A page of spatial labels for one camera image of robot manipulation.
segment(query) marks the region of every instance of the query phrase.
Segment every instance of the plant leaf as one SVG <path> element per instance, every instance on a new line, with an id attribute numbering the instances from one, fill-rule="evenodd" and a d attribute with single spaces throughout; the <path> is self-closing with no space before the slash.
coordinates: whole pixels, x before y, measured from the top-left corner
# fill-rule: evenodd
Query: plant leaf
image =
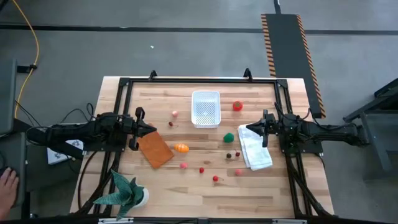
<path id="1" fill-rule="evenodd" d="M 130 201 L 131 201 L 131 194 L 115 192 L 98 198 L 97 200 L 94 201 L 94 203 L 100 205 L 121 205 L 121 204 L 127 204 Z"/>
<path id="2" fill-rule="evenodd" d="M 134 187 L 137 187 L 136 179 L 137 179 L 137 177 L 133 178 L 133 179 L 130 181 L 130 188 L 131 188 L 131 189 L 133 189 Z"/>
<path id="3" fill-rule="evenodd" d="M 137 204 L 137 202 L 142 198 L 142 196 L 144 196 L 144 187 L 135 187 L 134 188 L 134 198 L 132 199 L 132 201 L 134 202 L 134 204 Z"/>
<path id="4" fill-rule="evenodd" d="M 112 171 L 113 174 L 113 181 L 114 184 L 118 187 L 120 192 L 128 192 L 130 194 L 132 194 L 132 190 L 130 188 L 130 182 L 123 177 L 122 175 L 118 174 L 117 172 Z"/>
<path id="5" fill-rule="evenodd" d="M 122 205 L 120 206 L 119 213 L 116 216 L 116 221 L 119 221 L 121 218 L 124 218 L 124 216 L 129 212 L 129 210 L 135 206 L 134 204 L 127 204 L 127 205 Z"/>

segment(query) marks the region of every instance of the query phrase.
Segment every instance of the white plastic basket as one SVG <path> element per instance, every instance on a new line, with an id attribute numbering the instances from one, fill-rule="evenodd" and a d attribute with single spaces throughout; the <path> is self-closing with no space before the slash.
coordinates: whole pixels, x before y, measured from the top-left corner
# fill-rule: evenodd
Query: white plastic basket
<path id="1" fill-rule="evenodd" d="M 220 93 L 194 91 L 191 120 L 195 128 L 217 128 L 221 122 Z"/>

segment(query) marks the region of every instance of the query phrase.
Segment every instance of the concrete floor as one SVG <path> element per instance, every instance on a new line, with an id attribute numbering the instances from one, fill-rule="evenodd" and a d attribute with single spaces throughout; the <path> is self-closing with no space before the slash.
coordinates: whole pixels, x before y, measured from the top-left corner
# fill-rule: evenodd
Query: concrete floor
<path id="1" fill-rule="evenodd" d="M 33 24 L 139 27 L 260 28 L 259 15 L 273 13 L 272 0 L 20 0 Z M 306 29 L 398 30 L 395 0 L 280 0 L 283 13 L 300 14 Z M 23 23 L 12 4 L 0 22 Z M 39 69 L 25 88 L 22 105 L 43 125 L 73 108 L 94 105 L 105 75 L 229 76 L 249 67 L 268 77 L 262 34 L 153 32 L 37 32 Z M 398 36 L 311 35 L 307 37 L 326 119 L 342 117 L 369 101 L 398 77 Z M 31 63 L 29 31 L 0 30 L 0 60 Z M 18 75 L 21 84 L 25 75 Z M 71 122 L 81 121 L 76 114 Z M 397 182 L 365 183 L 370 148 L 324 142 L 326 176 L 335 213 L 345 218 L 398 222 Z M 32 211 L 67 214 L 76 179 L 38 190 Z"/>

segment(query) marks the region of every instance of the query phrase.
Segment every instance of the green ball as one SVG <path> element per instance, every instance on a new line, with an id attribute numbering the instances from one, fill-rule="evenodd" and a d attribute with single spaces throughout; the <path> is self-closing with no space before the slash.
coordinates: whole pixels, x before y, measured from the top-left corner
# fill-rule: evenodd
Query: green ball
<path id="1" fill-rule="evenodd" d="M 224 142 L 233 142 L 234 141 L 234 135 L 232 133 L 228 133 L 224 136 Z"/>

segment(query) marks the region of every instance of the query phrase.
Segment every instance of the yellow cable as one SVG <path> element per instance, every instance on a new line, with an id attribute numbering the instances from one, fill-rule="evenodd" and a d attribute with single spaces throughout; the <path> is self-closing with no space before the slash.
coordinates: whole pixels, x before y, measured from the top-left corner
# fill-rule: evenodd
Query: yellow cable
<path id="1" fill-rule="evenodd" d="M 35 58 L 35 62 L 33 63 L 33 65 L 37 65 L 37 60 L 39 59 L 40 47 L 39 47 L 39 41 L 37 40 L 36 33 L 35 33 L 35 31 L 33 30 L 32 26 L 30 25 L 29 20 L 26 18 L 24 12 L 22 12 L 22 9 L 20 9 L 20 7 L 18 6 L 18 3 L 17 3 L 15 0 L 12 0 L 12 1 L 14 2 L 15 6 L 18 8 L 19 12 L 20 12 L 20 13 L 22 14 L 22 16 L 24 17 L 24 19 L 25 19 L 27 25 L 29 26 L 30 30 L 32 31 L 33 36 L 35 37 L 35 41 L 36 41 L 36 58 Z M 22 92 L 24 91 L 25 84 L 26 84 L 26 82 L 28 81 L 28 79 L 30 78 L 30 76 L 32 75 L 33 70 L 34 70 L 33 68 L 30 69 L 30 72 L 29 72 L 28 76 L 26 77 L 26 79 L 25 79 L 25 81 L 24 81 L 24 84 L 22 84 L 22 87 L 21 87 L 21 90 L 20 90 L 20 92 L 19 92 L 18 99 L 17 99 L 17 102 L 18 102 L 18 103 L 19 103 L 19 100 L 21 99 Z M 18 104 L 17 104 L 17 106 L 15 107 L 15 112 L 14 112 L 14 117 L 15 117 L 15 118 L 17 118 L 18 108 L 19 108 L 19 106 L 18 106 Z"/>

